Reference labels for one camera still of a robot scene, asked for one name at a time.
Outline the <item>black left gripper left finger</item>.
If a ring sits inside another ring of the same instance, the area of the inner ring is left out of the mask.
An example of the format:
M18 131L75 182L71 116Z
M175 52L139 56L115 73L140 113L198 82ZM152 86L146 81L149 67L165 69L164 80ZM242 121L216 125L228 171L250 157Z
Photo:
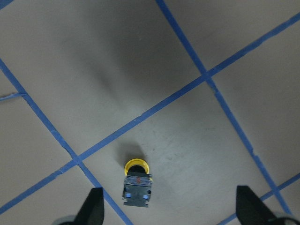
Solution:
M74 225L102 225L104 222L104 194L102 187L92 188L77 213Z

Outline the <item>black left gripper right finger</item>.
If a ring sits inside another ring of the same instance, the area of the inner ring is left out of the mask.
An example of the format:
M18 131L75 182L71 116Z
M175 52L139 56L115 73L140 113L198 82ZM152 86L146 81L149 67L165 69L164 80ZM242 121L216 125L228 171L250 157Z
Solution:
M249 186L236 188L236 217L241 225L271 225L277 217Z

